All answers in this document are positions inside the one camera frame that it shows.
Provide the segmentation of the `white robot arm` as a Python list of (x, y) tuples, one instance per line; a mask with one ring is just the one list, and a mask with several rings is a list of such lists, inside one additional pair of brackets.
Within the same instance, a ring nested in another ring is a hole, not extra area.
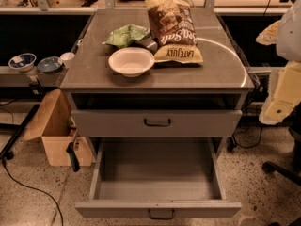
[(259, 121), (274, 125), (288, 117), (301, 102), (301, 0), (296, 0), (279, 21), (256, 38), (262, 45), (276, 46), (277, 55), (288, 63), (269, 79), (268, 98)]

